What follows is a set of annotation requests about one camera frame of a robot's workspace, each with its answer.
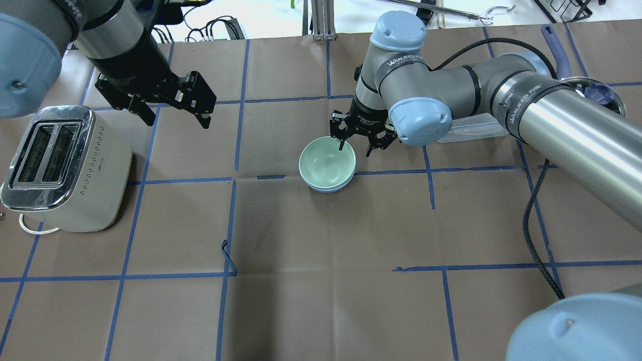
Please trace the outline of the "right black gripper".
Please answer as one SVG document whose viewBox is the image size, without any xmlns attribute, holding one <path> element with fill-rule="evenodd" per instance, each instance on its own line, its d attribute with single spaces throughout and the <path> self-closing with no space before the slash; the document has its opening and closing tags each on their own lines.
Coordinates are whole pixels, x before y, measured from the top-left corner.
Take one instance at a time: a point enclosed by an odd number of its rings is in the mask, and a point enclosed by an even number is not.
<svg viewBox="0 0 642 361">
<path fill-rule="evenodd" d="M 372 109 L 354 97 L 346 114 L 331 112 L 330 137 L 339 142 L 339 151 L 343 151 L 347 138 L 353 135 L 366 136 L 369 148 L 365 157 L 369 157 L 373 150 L 386 150 L 398 138 L 394 126 L 387 125 L 387 119 L 387 109 Z"/>
</svg>

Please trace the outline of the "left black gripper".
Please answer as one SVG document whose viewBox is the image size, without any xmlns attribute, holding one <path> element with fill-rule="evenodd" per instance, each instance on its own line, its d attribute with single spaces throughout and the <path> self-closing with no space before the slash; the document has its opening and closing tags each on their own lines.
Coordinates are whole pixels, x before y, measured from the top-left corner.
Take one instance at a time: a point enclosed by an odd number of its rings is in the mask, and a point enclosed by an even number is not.
<svg viewBox="0 0 642 361">
<path fill-rule="evenodd" d="M 195 116 L 208 129 L 216 94 L 198 71 L 175 75 L 151 35 L 141 35 L 130 49 L 109 59 L 90 59 L 101 75 L 98 92 L 112 109 L 128 110 L 153 126 L 155 113 L 145 101 L 171 104 Z"/>
</svg>

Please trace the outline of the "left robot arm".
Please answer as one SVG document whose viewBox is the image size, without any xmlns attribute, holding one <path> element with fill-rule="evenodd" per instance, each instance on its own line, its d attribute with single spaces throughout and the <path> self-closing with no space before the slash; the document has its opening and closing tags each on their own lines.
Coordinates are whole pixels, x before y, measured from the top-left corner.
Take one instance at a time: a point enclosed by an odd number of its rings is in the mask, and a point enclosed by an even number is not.
<svg viewBox="0 0 642 361">
<path fill-rule="evenodd" d="M 209 128 L 216 94 L 197 71 L 176 75 L 130 1 L 2 1 L 2 117 L 35 113 L 55 84 L 69 44 L 99 72 L 96 89 L 115 110 L 148 126 L 160 103 Z"/>
</svg>

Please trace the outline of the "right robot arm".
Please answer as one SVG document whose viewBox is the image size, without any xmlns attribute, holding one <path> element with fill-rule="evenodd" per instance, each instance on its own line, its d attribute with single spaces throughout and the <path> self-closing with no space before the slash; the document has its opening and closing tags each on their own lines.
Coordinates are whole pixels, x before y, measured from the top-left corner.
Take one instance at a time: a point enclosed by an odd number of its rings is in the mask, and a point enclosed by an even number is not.
<svg viewBox="0 0 642 361">
<path fill-rule="evenodd" d="M 461 118 L 489 114 L 640 229 L 640 124 L 578 93 L 536 48 L 456 68 L 428 66 L 427 30 L 417 16 L 380 16 L 355 71 L 350 110 L 335 112 L 330 135 L 425 146 Z M 640 285 L 560 297 L 525 318 L 507 360 L 640 360 Z"/>
</svg>

